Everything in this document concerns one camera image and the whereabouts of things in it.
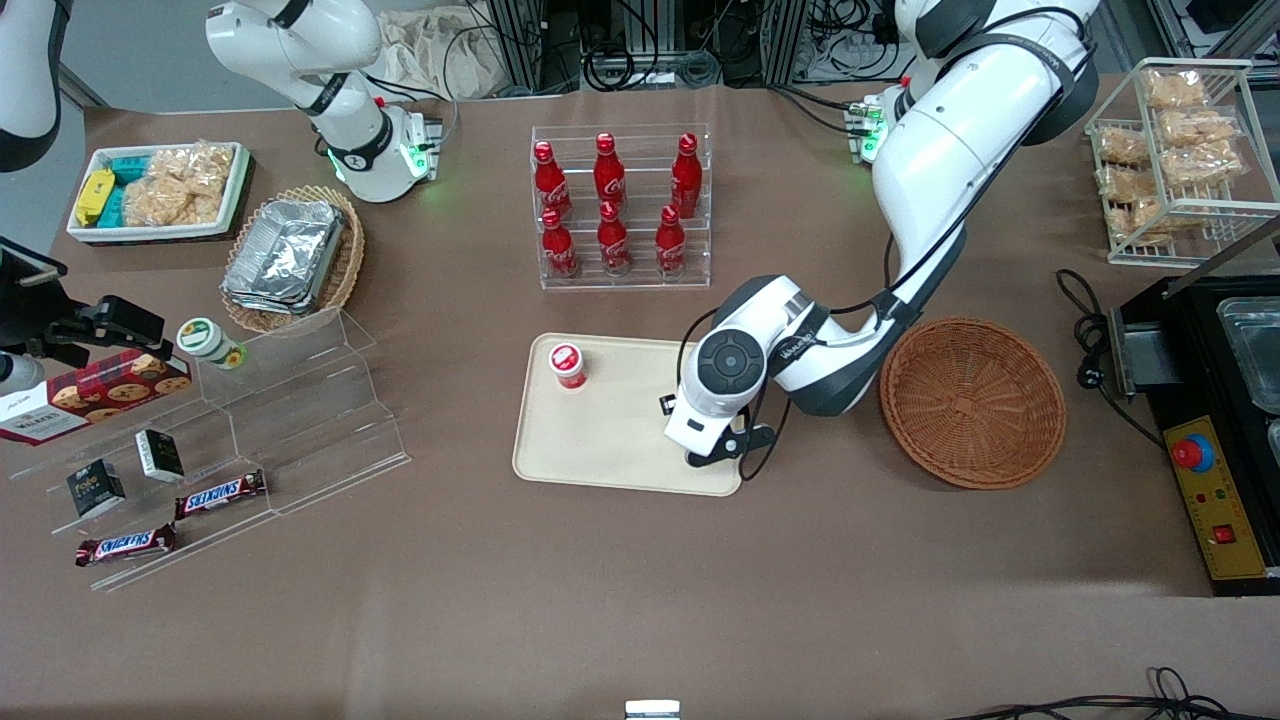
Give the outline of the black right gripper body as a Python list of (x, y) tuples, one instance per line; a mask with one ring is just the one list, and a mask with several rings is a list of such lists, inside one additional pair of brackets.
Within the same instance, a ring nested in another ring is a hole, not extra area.
[(61, 287), (65, 264), (8, 238), (1, 245), (3, 350), (72, 363), (73, 352), (46, 337), (51, 325), (73, 313), (73, 301)]

